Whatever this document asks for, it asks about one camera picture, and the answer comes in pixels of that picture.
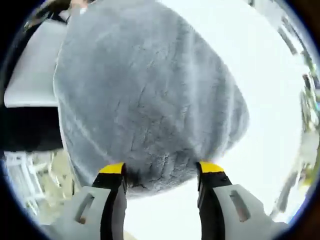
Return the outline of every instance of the gray fleece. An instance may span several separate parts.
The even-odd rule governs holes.
[[[249,121],[219,56],[182,17],[149,0],[98,0],[74,12],[53,87],[79,182],[125,162],[129,197],[195,177],[196,162],[221,157]]]

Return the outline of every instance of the white surface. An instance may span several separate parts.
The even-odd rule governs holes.
[[[67,26],[47,20],[33,34],[4,93],[7,108],[57,107],[53,91],[56,60]]]
[[[269,212],[300,145],[303,79],[276,30],[240,0],[161,0],[222,57],[247,102],[245,137],[219,161]],[[200,240],[197,180],[128,202],[124,228],[138,240]]]

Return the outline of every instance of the gray fuzzy cushion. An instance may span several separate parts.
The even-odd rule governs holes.
[[[195,177],[196,162],[221,157],[249,122],[227,66],[153,1],[98,0],[74,12],[53,87],[79,182],[126,162],[129,197]]]

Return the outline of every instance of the black fisheye border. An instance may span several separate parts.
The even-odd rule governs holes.
[[[8,54],[14,37],[23,28],[23,24],[33,10],[42,4],[39,0],[5,0],[1,2],[1,44],[0,66]],[[275,0],[286,11],[289,18],[302,34],[300,37],[315,64],[320,67],[320,0]],[[1,150],[5,139],[0,132],[0,159],[4,153]],[[16,240],[22,237],[33,240],[48,239],[37,225],[22,211],[11,187],[7,184],[6,173],[0,164],[1,185],[1,239]],[[316,183],[310,187],[309,194],[304,205],[292,220],[292,226],[281,234],[277,240],[311,240],[318,236],[320,226],[320,182],[319,174]]]

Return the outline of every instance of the gray plush fabric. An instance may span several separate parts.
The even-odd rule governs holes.
[[[195,177],[196,162],[219,158],[249,121],[227,66],[184,19],[153,1],[98,0],[75,12],[53,87],[80,183],[125,162],[129,197]]]

